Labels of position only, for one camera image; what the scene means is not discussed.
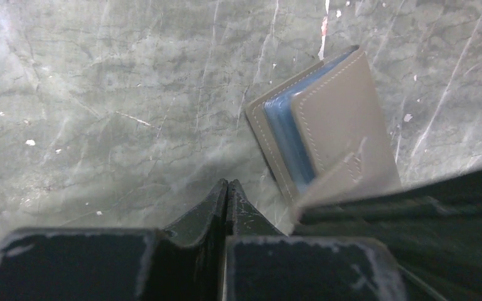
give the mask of leather wallet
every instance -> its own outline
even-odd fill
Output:
[[[317,62],[250,102],[246,114],[293,208],[401,188],[359,46]]]

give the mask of beige wallet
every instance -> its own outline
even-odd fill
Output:
[[[292,180],[282,156],[283,145],[281,149],[275,136],[276,126],[269,122],[265,108],[277,95],[302,84],[330,63],[333,68],[291,94],[287,104],[314,173],[301,193]],[[359,46],[325,58],[292,77],[248,104],[246,114],[295,215],[308,205],[381,195],[401,188],[367,56]]]

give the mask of marble surface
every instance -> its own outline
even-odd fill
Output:
[[[0,238],[164,226],[221,177],[291,229],[243,107],[318,59],[326,15],[404,184],[482,166],[482,0],[0,0]]]

